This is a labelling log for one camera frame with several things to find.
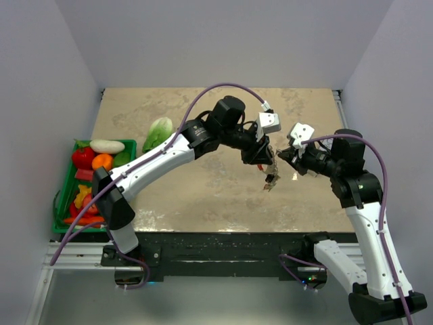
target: green basket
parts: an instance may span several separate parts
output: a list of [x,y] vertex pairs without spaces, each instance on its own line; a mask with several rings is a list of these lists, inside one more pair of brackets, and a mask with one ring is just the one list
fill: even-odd
[[[137,150],[137,142],[135,140],[116,140],[122,142],[124,144],[125,152],[131,154],[131,160],[135,159],[136,150]],[[78,145],[75,144],[74,152],[78,149]],[[69,206],[72,201],[75,199],[76,194],[78,193],[78,185],[83,184],[86,186],[91,186],[91,183],[88,181],[81,181],[75,178],[75,173],[77,169],[72,164],[72,160],[69,162],[68,173],[66,174],[65,182],[63,184],[62,191],[60,192],[59,203],[56,206],[55,202],[57,200],[57,196],[54,198],[53,202],[53,225],[51,227],[52,231],[56,234],[65,234],[69,228],[69,225],[64,223],[62,220],[69,218]],[[84,230],[84,232],[104,232],[105,229],[101,228],[89,228]]]

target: beige marble tabletop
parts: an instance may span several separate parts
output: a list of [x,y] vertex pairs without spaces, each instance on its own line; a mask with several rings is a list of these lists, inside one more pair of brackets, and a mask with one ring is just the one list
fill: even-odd
[[[151,123],[168,116],[179,126],[189,103],[202,88],[107,88],[92,138],[135,139],[137,156]],[[341,128],[329,89],[254,89],[279,113],[282,130],[270,135],[274,148],[287,148],[287,132],[303,122],[315,135]],[[199,100],[190,118],[212,110],[225,95],[246,104],[246,120],[256,119],[260,103],[240,89],[218,88]],[[244,165],[240,152],[220,146],[216,152],[161,177],[131,202],[136,231],[180,232],[351,232],[352,226],[329,179],[299,176],[278,160],[281,179],[264,191],[265,174]]]

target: yellow bell pepper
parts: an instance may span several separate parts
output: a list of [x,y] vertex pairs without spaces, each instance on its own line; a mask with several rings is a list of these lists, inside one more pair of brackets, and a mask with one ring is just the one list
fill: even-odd
[[78,185],[78,189],[80,192],[76,195],[74,204],[77,209],[81,209],[83,206],[83,200],[86,195],[92,193],[92,188],[87,187],[86,185]]

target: white wall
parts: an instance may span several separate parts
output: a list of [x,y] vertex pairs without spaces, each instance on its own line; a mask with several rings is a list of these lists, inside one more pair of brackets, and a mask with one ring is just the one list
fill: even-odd
[[99,91],[53,0],[0,3],[0,323],[23,324],[51,201]]
[[56,0],[104,87],[341,89],[392,0]]
[[[383,154],[390,177],[388,219],[415,290],[432,302],[433,2],[395,0],[343,91],[350,127]],[[367,166],[376,173],[370,156]],[[419,324],[431,324],[433,309]]]

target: robotic arm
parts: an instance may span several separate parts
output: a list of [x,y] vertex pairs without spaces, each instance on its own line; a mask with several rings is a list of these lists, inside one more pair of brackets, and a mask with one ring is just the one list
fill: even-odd
[[[413,291],[400,265],[386,216],[383,230],[380,230],[378,221],[383,193],[377,177],[363,169],[365,144],[343,137],[334,138],[330,149],[323,144],[321,148],[312,143],[301,144],[309,140],[313,132],[312,127],[297,123],[288,135],[290,147],[277,155],[300,175],[314,171],[330,178],[332,192],[355,229],[366,272],[344,255],[326,233],[306,236],[304,255],[321,262],[343,285],[349,296],[350,309],[360,324],[403,317],[399,288],[411,313],[426,308],[425,296]],[[349,129],[337,130],[336,134],[362,137]],[[389,252],[381,243],[381,233],[385,235]],[[387,253],[398,272],[398,283],[394,283]]]
[[[215,151],[220,144],[239,149],[241,159],[248,165],[272,165],[268,133],[281,129],[278,114],[272,110],[261,112],[248,129],[244,123],[245,104],[236,97],[226,96],[216,103],[212,111],[201,113],[187,121],[172,146],[154,160],[136,168],[127,178],[120,180],[96,205],[104,216],[108,228],[122,253],[129,253],[139,245],[132,220],[135,212],[129,205],[142,189],[176,167],[190,163]],[[148,157],[164,149],[171,138],[152,151],[129,164],[112,169],[98,169],[93,175],[92,195],[96,195],[119,175],[134,165],[140,165]]]

